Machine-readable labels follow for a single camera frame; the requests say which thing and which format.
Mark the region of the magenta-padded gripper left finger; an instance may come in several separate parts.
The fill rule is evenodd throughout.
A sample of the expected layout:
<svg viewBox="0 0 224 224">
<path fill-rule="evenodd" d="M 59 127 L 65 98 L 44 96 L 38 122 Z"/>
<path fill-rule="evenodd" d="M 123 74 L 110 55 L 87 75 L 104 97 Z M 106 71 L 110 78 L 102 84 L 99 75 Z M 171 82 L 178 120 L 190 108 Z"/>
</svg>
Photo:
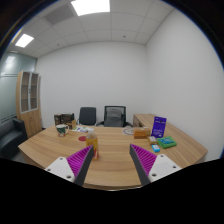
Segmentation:
<svg viewBox="0 0 224 224">
<path fill-rule="evenodd" d="M 88 146 L 67 158 L 57 158 L 46 168 L 46 171 L 82 186 L 93 156 L 93 146 Z"/>
</svg>

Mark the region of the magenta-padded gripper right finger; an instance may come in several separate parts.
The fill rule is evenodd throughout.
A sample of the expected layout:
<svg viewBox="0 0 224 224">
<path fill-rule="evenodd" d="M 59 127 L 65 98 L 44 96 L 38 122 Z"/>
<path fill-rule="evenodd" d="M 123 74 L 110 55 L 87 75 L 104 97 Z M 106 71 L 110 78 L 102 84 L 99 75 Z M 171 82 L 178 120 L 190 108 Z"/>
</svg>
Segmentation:
<svg viewBox="0 0 224 224">
<path fill-rule="evenodd" d="M 131 144 L 129 151 L 143 186 L 180 170 L 165 154 L 155 155 L 140 146 Z"/>
</svg>

